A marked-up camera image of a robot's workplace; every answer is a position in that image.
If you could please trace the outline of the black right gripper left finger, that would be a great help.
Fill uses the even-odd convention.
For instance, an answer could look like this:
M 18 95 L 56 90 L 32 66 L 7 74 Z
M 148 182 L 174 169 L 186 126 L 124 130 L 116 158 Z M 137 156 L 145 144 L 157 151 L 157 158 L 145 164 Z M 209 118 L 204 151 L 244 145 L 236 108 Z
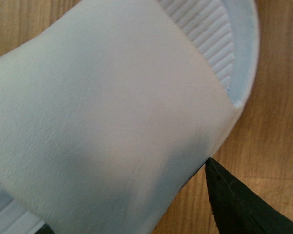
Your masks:
M 40 229 L 38 229 L 35 232 L 35 234 L 55 234 L 55 233 L 47 224 L 44 224 Z

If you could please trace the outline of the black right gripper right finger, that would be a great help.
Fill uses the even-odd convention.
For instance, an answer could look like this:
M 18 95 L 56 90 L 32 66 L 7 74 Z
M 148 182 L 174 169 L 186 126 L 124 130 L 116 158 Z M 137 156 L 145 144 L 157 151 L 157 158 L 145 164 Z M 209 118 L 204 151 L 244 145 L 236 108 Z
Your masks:
M 221 234 L 293 234 L 293 222 L 275 210 L 215 159 L 205 166 L 213 216 Z

